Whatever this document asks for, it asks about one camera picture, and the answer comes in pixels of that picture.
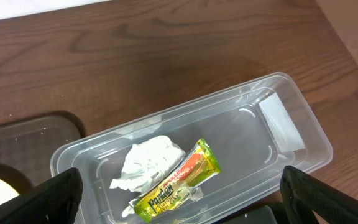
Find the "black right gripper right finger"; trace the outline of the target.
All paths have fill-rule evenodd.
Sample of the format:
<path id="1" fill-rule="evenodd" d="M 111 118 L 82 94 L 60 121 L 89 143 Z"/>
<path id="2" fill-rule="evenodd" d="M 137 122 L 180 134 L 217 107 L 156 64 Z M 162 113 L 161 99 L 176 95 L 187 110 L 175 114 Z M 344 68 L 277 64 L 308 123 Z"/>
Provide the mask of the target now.
<path id="1" fill-rule="evenodd" d="M 290 223 L 358 223 L 358 200 L 296 167 L 284 167 L 280 192 Z"/>

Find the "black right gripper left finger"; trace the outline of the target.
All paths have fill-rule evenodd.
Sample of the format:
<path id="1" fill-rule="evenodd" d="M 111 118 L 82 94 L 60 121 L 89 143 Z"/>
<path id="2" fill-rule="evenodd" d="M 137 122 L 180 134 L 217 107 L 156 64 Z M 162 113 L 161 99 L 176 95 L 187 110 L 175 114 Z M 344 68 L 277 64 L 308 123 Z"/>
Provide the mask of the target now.
<path id="1" fill-rule="evenodd" d="M 74 224 L 83 193 L 77 168 L 0 205 L 0 224 Z"/>

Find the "white tissue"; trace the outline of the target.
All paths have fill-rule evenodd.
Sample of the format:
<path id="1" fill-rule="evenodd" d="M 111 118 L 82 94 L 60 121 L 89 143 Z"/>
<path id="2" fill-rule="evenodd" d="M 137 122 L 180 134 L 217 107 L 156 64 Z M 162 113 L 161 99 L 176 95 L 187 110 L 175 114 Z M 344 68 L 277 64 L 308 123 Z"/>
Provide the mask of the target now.
<path id="1" fill-rule="evenodd" d="M 168 136 L 134 144 L 125 158 L 120 178 L 113 179 L 109 187 L 144 195 L 170 174 L 185 155 Z"/>

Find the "yellow pandan cake wrapper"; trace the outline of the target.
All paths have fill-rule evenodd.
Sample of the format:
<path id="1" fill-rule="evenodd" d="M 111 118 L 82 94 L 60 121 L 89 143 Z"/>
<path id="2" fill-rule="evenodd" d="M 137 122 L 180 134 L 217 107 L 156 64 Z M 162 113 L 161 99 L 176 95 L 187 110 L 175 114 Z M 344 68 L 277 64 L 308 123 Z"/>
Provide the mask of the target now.
<path id="1" fill-rule="evenodd" d="M 133 204 L 135 214 L 145 222 L 189 200 L 199 186 L 221 171 L 218 160 L 204 139 L 199 139 L 178 167 L 156 187 Z"/>

